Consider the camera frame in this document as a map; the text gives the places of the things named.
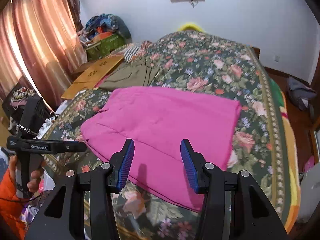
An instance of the pink object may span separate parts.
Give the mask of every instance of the pink object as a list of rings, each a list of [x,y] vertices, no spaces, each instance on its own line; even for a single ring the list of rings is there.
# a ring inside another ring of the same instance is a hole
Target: pink object
[[[306,162],[306,164],[303,167],[303,172],[307,172],[308,170],[310,170],[313,166],[315,166],[315,158],[312,155],[309,160]]]
[[[41,179],[40,183],[39,183],[39,189],[38,189],[38,193],[42,193],[44,190],[44,180]]]
[[[25,106],[26,104],[27,104],[26,99],[22,99],[20,101],[14,101],[10,103],[10,105],[13,106],[14,108],[17,108],[18,106]]]
[[[116,89],[98,114],[81,126],[89,148],[101,160],[121,150],[131,138],[135,154],[129,180],[170,203],[199,211],[203,196],[190,188],[180,142],[226,170],[238,101],[162,87]]]
[[[110,75],[111,74],[106,74],[103,78],[101,78],[100,81],[94,86],[94,88],[98,88],[104,82],[104,80]]]

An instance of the green storage box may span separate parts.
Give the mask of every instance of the green storage box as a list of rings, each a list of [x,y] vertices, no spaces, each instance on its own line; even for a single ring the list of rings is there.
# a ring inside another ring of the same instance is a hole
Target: green storage box
[[[86,49],[88,61],[105,57],[123,45],[125,45],[124,38],[113,34]]]
[[[124,38],[118,34],[113,34],[103,40],[101,40],[101,47],[109,50],[110,52],[125,45]]]

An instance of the green cloth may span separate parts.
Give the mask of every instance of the green cloth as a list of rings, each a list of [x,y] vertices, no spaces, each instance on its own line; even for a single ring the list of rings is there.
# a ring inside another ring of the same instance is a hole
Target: green cloth
[[[130,65],[122,63],[99,88],[112,91],[124,87],[148,86],[158,71],[159,67],[151,67],[150,61],[146,61],[144,57]]]
[[[270,78],[270,88],[273,92],[274,100],[275,100],[276,104],[278,106],[284,107],[284,101],[283,101],[281,89],[272,78]]]

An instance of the pink curtain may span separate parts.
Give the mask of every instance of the pink curtain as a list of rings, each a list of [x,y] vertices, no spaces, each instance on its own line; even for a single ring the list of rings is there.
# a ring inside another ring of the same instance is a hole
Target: pink curtain
[[[71,73],[87,61],[67,0],[12,0],[13,26],[36,87],[55,108]]]
[[[13,52],[12,41],[14,39],[12,5],[9,2],[0,14],[0,98],[2,100],[23,75]]]

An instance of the pile of clothes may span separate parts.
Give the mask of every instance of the pile of clothes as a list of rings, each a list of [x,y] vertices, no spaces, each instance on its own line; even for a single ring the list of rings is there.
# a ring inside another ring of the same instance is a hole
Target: pile of clothes
[[[160,69],[144,57],[151,44],[150,41],[130,43],[125,48],[112,52],[109,57],[124,56],[124,62],[97,86],[108,91],[131,86],[149,86]]]
[[[16,110],[18,106],[25,106],[28,97],[34,96],[35,94],[36,91],[34,89],[22,87],[13,93],[12,97],[10,98],[10,105]]]
[[[104,13],[91,17],[85,28],[79,32],[79,38],[82,44],[90,44],[95,36],[105,32],[117,33],[125,39],[131,38],[128,27],[119,16]]]

